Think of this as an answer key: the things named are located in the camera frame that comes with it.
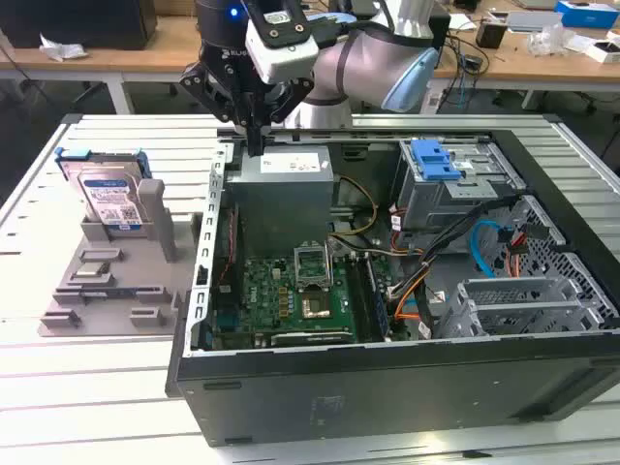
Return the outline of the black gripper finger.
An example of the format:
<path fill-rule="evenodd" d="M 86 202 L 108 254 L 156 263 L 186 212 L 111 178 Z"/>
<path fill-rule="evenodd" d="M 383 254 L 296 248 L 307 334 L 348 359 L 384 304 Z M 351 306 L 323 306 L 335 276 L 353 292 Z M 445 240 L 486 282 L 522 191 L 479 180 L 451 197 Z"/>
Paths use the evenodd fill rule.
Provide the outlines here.
<path fill-rule="evenodd" d="M 222 122 L 232 122 L 246 138 L 249 156 L 256 155 L 256 126 L 251 105 L 241 89 L 241 73 L 236 63 L 219 63 L 209 70 L 203 61 L 188 66 L 180 84 Z"/>
<path fill-rule="evenodd" d="M 283 123 L 313 89 L 309 78 L 276 84 L 262 83 L 255 94 L 255 155 L 264 153 L 265 134 L 273 123 Z"/>

